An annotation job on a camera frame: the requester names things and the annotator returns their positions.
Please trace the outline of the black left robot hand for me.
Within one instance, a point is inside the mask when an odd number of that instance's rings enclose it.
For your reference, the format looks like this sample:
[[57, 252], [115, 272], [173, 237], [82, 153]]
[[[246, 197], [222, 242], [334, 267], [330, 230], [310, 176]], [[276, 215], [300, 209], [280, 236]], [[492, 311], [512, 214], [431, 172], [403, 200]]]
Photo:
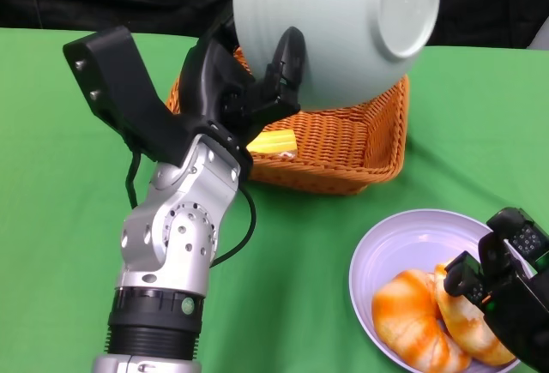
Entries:
[[233, 15], [217, 20], [198, 40], [181, 70], [180, 111], [221, 126], [243, 145], [262, 129], [300, 111], [305, 68], [305, 37], [289, 27], [260, 76], [235, 57], [239, 42]]

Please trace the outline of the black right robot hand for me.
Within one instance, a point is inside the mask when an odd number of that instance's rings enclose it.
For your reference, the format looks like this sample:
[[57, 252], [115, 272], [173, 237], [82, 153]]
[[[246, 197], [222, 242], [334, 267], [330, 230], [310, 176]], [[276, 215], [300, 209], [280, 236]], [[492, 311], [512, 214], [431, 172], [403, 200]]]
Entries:
[[520, 208], [504, 208], [486, 225], [479, 259], [466, 251], [446, 266], [444, 290], [465, 297], [518, 359], [548, 371], [548, 234]]

